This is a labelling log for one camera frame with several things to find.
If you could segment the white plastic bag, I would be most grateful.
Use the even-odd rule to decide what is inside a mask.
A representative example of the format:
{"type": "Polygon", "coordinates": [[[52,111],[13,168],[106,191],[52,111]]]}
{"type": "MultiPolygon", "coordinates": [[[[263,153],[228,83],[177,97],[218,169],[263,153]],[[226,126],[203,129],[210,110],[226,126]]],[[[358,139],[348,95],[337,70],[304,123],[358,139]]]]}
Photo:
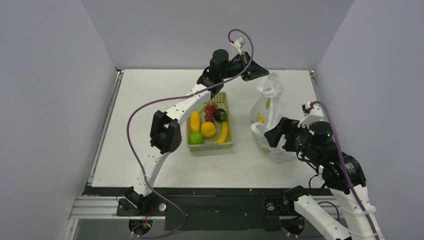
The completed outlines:
{"type": "Polygon", "coordinates": [[[286,163],[296,160],[294,152],[282,149],[285,140],[282,138],[277,147],[271,147],[265,138],[265,132],[273,129],[283,117],[280,98],[284,87],[280,76],[271,72],[261,79],[257,90],[260,96],[249,113],[250,128],[257,146],[275,163],[286,163]]]}

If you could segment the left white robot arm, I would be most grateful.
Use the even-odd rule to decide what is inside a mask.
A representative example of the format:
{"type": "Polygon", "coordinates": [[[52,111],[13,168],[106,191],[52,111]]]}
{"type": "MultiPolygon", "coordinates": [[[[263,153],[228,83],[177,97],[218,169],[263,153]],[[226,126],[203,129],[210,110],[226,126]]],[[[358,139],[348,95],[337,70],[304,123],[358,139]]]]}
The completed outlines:
{"type": "Polygon", "coordinates": [[[220,92],[225,83],[238,77],[245,82],[268,75],[270,72],[253,60],[248,52],[241,52],[233,59],[224,49],[215,50],[209,65],[184,96],[176,96],[177,103],[165,111],[156,111],[150,127],[150,150],[144,161],[136,153],[129,140],[129,147],[137,160],[141,171],[136,183],[125,192],[129,208],[136,215],[150,210],[148,195],[154,193],[153,183],[166,158],[178,149],[182,142],[181,125],[204,102],[220,92]]]}

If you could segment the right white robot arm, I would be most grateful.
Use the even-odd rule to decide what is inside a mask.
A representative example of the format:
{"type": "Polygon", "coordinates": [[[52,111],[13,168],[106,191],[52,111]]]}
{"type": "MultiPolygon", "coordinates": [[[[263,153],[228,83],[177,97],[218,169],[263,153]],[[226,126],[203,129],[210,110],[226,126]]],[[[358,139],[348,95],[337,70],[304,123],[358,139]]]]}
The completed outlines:
{"type": "Polygon", "coordinates": [[[303,128],[299,121],[281,118],[264,133],[270,146],[300,155],[299,160],[311,164],[339,204],[346,225],[343,226],[324,210],[302,187],[285,192],[282,207],[289,214],[304,217],[326,240],[382,240],[384,236],[375,217],[375,207],[368,197],[366,178],[359,162],[339,151],[331,124],[315,121],[303,128]]]}

